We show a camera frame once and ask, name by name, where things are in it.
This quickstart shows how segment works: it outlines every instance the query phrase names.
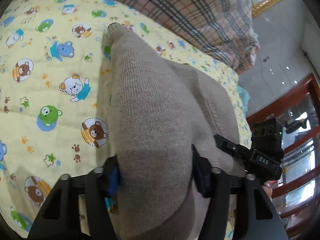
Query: bolt head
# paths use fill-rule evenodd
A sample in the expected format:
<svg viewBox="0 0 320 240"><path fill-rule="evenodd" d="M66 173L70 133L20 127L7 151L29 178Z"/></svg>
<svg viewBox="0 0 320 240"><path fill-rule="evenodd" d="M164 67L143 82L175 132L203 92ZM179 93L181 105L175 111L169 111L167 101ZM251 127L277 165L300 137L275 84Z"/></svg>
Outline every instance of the bolt head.
<svg viewBox="0 0 320 240"><path fill-rule="evenodd" d="M102 173L103 172L103 168L102 167L96 167L94 170L93 170L94 173Z"/></svg>
<svg viewBox="0 0 320 240"><path fill-rule="evenodd" d="M65 174L62 174L61 177L60 177L61 180L67 180L67 179L69 179L69 178L70 178L70 175L69 175L69 174L66 174L66 173L65 173Z"/></svg>
<svg viewBox="0 0 320 240"><path fill-rule="evenodd" d="M218 167L213 167L213 168L211 169L211 171L212 171L213 173L215 173L215 174L220 174L220 173L222 172L222 170L221 170L220 168L218 168Z"/></svg>
<svg viewBox="0 0 320 240"><path fill-rule="evenodd" d="M246 177L248 180L255 180L255 179L256 179L256 175L251 174L251 173L247 174L245 177Z"/></svg>

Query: checkered fabric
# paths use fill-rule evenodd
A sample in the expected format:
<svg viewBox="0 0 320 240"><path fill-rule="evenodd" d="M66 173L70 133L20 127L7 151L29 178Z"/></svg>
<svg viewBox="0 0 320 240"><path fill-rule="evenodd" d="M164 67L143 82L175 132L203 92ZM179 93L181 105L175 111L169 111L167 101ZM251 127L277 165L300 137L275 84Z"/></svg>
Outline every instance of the checkered fabric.
<svg viewBox="0 0 320 240"><path fill-rule="evenodd" d="M260 49L252 29L250 0L116 0L232 67L254 65Z"/></svg>

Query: blue bear print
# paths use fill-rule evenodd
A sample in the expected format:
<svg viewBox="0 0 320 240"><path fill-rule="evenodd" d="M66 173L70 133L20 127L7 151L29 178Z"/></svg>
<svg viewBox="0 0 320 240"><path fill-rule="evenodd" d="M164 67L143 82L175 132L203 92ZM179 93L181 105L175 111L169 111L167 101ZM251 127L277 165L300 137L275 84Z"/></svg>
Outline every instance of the blue bear print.
<svg viewBox="0 0 320 240"><path fill-rule="evenodd" d="M115 2L114 0L102 0L102 2L104 4L111 5L111 6L114 6L117 4L117 2Z"/></svg>
<svg viewBox="0 0 320 240"><path fill-rule="evenodd" d="M183 40L179 40L179 41L178 41L178 44L179 44L179 46L182 47L183 49L186 48L186 45L185 45L185 43L184 43Z"/></svg>
<svg viewBox="0 0 320 240"><path fill-rule="evenodd" d="M3 160L3 157L7 154L7 146L2 143L0 140L0 162Z"/></svg>
<svg viewBox="0 0 320 240"><path fill-rule="evenodd" d="M75 55L71 41L60 43L59 45L58 42L55 41L50 48L50 52L52 57L56 57L59 61L62 61L62 57L74 57Z"/></svg>
<svg viewBox="0 0 320 240"><path fill-rule="evenodd" d="M16 16L10 16L7 19L5 19L2 23L0 23L1 25L4 25L4 27L7 27L10 23L12 23L12 21L16 18Z"/></svg>

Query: yellow bedsheet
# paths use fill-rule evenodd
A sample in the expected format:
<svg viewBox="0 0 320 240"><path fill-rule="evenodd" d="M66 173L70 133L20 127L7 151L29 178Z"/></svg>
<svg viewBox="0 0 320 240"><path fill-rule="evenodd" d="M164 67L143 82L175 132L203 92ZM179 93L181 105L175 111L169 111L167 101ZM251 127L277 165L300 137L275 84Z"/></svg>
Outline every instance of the yellow bedsheet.
<svg viewBox="0 0 320 240"><path fill-rule="evenodd" d="M112 65L104 33L112 22L132 29L160 56L220 82L234 106L240 143L251 145L238 76L225 64L113 0L14 0L0 19L0 212L23 237L61 174L86 174L109 157ZM80 213L87 233L83 201Z"/></svg>

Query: light blue cloth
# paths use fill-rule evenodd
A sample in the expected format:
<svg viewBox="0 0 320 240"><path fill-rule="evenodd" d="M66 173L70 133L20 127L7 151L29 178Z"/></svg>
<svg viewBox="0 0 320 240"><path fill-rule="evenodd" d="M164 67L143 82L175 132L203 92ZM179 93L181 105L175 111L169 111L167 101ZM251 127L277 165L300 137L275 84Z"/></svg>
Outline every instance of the light blue cloth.
<svg viewBox="0 0 320 240"><path fill-rule="evenodd" d="M250 95L247 90L239 86L237 86L237 91L242 101L242 111L246 113L248 112L248 102L250 100Z"/></svg>
<svg viewBox="0 0 320 240"><path fill-rule="evenodd" d="M87 97L87 95L89 94L90 89L91 89L91 87L89 87L89 84L84 84L81 92L77 95L77 98L79 100L84 100Z"/></svg>
<svg viewBox="0 0 320 240"><path fill-rule="evenodd" d="M52 47L50 48L51 56L56 57L59 61L62 61L62 58L58 53L57 46L58 46L58 42L55 41Z"/></svg>

